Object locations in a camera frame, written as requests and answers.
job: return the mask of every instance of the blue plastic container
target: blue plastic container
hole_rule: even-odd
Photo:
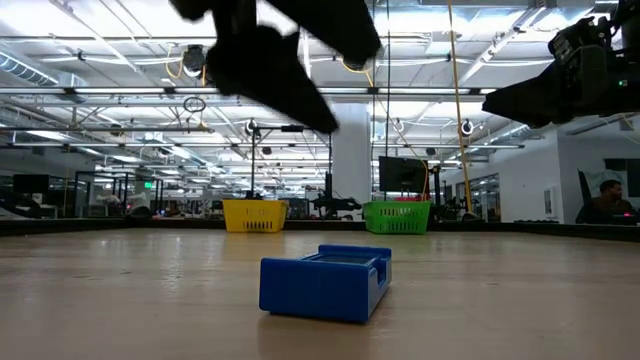
[[[300,259],[262,259],[260,309],[366,323],[390,283],[391,249],[320,245]]]

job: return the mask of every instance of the black screen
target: black screen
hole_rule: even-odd
[[[422,194],[427,176],[422,161],[380,156],[380,191]]]
[[[13,175],[13,192],[20,194],[45,194],[48,191],[49,175]]]

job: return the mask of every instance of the ceiling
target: ceiling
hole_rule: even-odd
[[[397,121],[398,127],[388,135],[391,144],[403,143],[398,131],[411,144],[458,143],[455,97],[451,93],[439,94],[436,90],[435,95],[428,95],[430,89],[449,89],[454,85],[446,1],[424,3],[429,5],[422,5],[421,1],[392,0],[388,18],[386,1],[379,1],[375,10],[370,6],[384,44],[375,65],[372,64],[373,85],[420,90],[420,95],[399,91],[391,96],[389,116]],[[594,0],[454,1],[459,86],[485,89],[483,93],[486,93],[538,75],[552,59],[547,42],[558,29],[589,14],[603,15],[612,11],[612,6],[615,5],[610,1]],[[294,23],[265,2],[258,3],[258,21],[275,26],[281,33],[296,30]],[[188,45],[203,45],[206,50],[216,40],[215,28],[209,18],[196,23],[184,21],[167,0],[72,0],[65,4],[56,0],[3,0],[0,34],[0,55],[10,56],[41,75],[59,80],[58,86],[90,87],[200,87],[200,80],[180,70],[181,54]],[[300,60],[308,67],[310,77],[318,87],[355,91],[371,85],[365,74],[347,71],[340,57],[335,55],[311,36],[303,36],[299,44]],[[260,66],[260,54],[256,54],[256,66]],[[0,70],[0,86],[32,87],[34,84]],[[93,154],[97,161],[103,161],[103,155],[127,155],[140,157],[143,160],[140,163],[148,165],[166,166],[175,162],[175,165],[194,166],[194,169],[195,166],[224,165],[224,176],[219,170],[201,168],[200,172],[191,172],[180,169],[182,175],[211,176],[218,185],[232,185],[250,172],[247,162],[250,149],[230,148],[234,144],[247,144],[249,138],[244,128],[249,119],[262,126],[292,123],[279,113],[246,99],[224,98],[213,93],[201,95],[207,103],[206,109],[189,116],[182,105],[189,96],[84,94],[81,101],[72,102],[53,95],[13,94],[0,98],[0,102],[5,102],[5,116],[0,116],[0,123],[5,126],[80,126],[89,129],[104,129],[116,124],[124,128],[164,130],[189,126],[190,131],[136,131],[125,132],[122,136],[83,131],[65,136],[82,143],[156,144],[135,150],[92,148],[100,154]],[[386,97],[384,105],[378,101],[374,104],[371,95],[327,94],[327,98],[330,102],[365,103],[372,116],[375,108],[374,120],[386,120]],[[460,104],[461,117],[476,125],[468,141],[485,144],[510,131],[509,140],[517,142],[518,138],[512,136],[514,125],[507,119],[484,113],[482,100],[482,96],[463,96],[464,102]],[[22,117],[16,113],[18,108],[24,110],[20,113]],[[199,124],[208,130],[191,131]],[[318,159],[328,158],[328,150],[323,146],[327,139],[311,132],[303,134],[274,131],[263,140],[262,145],[299,144],[293,149],[274,147],[270,155],[259,154],[259,159],[265,162],[261,169],[265,184],[297,186],[298,183],[304,185],[305,181],[322,179],[325,169],[314,165],[313,161],[322,165]],[[384,132],[372,137],[377,142],[386,140]],[[19,138],[21,141],[58,141],[29,133],[21,133]],[[183,155],[181,158],[180,154],[171,151],[159,151],[158,143],[161,142],[167,143],[169,149],[173,143],[202,143],[212,147],[185,146],[182,148],[185,153],[179,151]],[[374,156],[382,151],[374,149]],[[399,156],[413,156],[406,148],[396,148],[394,152]],[[449,160],[453,152],[442,149],[429,159]],[[479,151],[477,155],[487,153]],[[275,167],[278,160],[283,167],[283,159],[300,160],[292,161],[289,169],[283,168],[282,171],[290,172],[291,176],[267,171],[269,167]],[[477,161],[483,160],[482,156],[477,156]],[[113,157],[108,161],[125,166],[138,165]]]

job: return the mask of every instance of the plastic basket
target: plastic basket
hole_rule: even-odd
[[[275,233],[284,227],[287,202],[273,200],[222,200],[228,232]]]
[[[424,234],[430,208],[428,201],[374,201],[364,204],[364,219],[375,234]]]

